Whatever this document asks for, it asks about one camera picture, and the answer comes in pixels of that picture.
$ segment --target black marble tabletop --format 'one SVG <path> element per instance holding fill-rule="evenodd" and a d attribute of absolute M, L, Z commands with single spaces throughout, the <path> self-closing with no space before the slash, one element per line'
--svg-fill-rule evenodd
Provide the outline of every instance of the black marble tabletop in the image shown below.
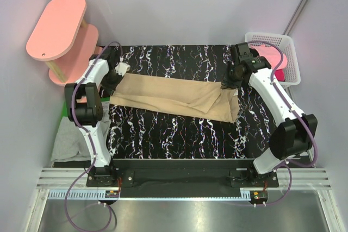
<path fill-rule="evenodd" d="M 221 81 L 229 46 L 126 46 L 130 73 Z M 110 105 L 107 145 L 114 159 L 254 158 L 267 148 L 274 119 L 251 87 L 239 91 L 235 123 Z"/>

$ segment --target gray wall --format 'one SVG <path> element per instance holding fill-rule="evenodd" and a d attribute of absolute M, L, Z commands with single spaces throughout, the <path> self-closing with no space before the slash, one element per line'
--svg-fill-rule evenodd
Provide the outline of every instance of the gray wall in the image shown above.
<path fill-rule="evenodd" d="M 298 105 L 318 118 L 319 165 L 327 169 L 348 228 L 348 0 L 310 0 L 292 37 L 301 84 Z"/>
<path fill-rule="evenodd" d="M 229 44 L 249 31 L 283 33 L 300 0 L 86 0 L 100 44 Z"/>
<path fill-rule="evenodd" d="M 49 160 L 62 91 L 26 43 L 50 0 L 0 0 L 1 231 L 20 231 L 41 169 Z"/>

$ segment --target pink object in basket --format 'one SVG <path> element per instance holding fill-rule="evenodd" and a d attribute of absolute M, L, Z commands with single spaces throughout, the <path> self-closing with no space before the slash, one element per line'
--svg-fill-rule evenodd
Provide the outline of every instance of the pink object in basket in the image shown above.
<path fill-rule="evenodd" d="M 281 55 L 279 54 L 278 50 L 273 47 L 267 47 L 266 45 L 261 45 L 261 46 L 251 46 L 251 48 L 254 48 L 261 57 L 266 57 L 267 61 L 271 64 L 272 68 L 276 67 L 276 65 L 281 60 Z M 288 64 L 287 56 L 284 53 L 283 55 L 284 55 L 284 59 L 280 67 L 278 67 L 278 70 L 284 69 Z"/>

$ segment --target metal pole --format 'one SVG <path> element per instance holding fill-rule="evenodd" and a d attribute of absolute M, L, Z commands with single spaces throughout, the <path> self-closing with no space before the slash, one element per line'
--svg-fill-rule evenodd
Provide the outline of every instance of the metal pole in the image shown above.
<path fill-rule="evenodd" d="M 296 24 L 297 20 L 299 19 L 303 8 L 306 6 L 306 4 L 308 3 L 308 0 L 301 0 L 299 5 L 297 6 L 293 16 L 291 17 L 283 35 L 289 35 L 291 34 L 291 31 L 293 30 L 294 25 Z"/>

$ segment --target cloth fold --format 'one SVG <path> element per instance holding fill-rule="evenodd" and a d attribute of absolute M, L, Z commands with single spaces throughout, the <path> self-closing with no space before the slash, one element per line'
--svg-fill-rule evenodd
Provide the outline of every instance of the cloth fold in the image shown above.
<path fill-rule="evenodd" d="M 237 94 L 237 90 L 221 89 L 219 82 L 126 73 L 110 103 L 233 123 L 239 111 Z"/>

